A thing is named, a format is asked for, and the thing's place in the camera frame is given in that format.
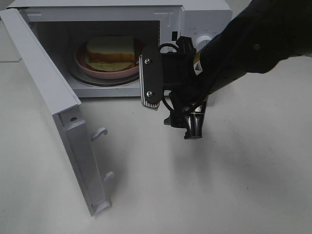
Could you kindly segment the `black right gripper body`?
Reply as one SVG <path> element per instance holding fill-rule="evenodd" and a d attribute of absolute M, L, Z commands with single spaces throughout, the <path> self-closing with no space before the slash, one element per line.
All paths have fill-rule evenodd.
<path fill-rule="evenodd" d="M 171 47 L 178 53 L 176 45 L 171 45 Z M 183 62 L 184 83 L 181 87 L 174 88 L 169 94 L 173 106 L 168 106 L 170 110 L 168 125 L 174 128 L 186 128 L 183 108 L 189 106 L 191 111 L 194 110 L 203 101 L 207 101 L 207 95 L 204 92 L 204 85 L 199 82 L 199 76 L 203 74 L 201 52 L 179 54 L 186 55 Z"/>

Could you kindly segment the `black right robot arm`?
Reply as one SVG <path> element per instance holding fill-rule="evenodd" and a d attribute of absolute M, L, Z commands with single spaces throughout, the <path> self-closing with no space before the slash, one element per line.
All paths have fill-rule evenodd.
<path fill-rule="evenodd" d="M 312 53 L 309 0 L 253 0 L 226 28 L 187 56 L 183 85 L 169 97 L 173 108 L 164 124 L 201 138 L 210 94 L 247 73 L 264 74 L 280 61 Z"/>

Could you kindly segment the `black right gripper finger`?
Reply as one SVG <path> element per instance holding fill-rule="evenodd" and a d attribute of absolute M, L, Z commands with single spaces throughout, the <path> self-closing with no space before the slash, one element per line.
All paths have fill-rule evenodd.
<path fill-rule="evenodd" d="M 207 101 L 203 101 L 201 105 L 191 111 L 189 106 L 183 108 L 186 133 L 184 139 L 202 138 L 202 128 L 206 112 Z"/>
<path fill-rule="evenodd" d="M 196 49 L 193 46 L 192 38 L 180 36 L 179 39 L 175 42 L 178 49 L 178 53 L 195 53 Z"/>

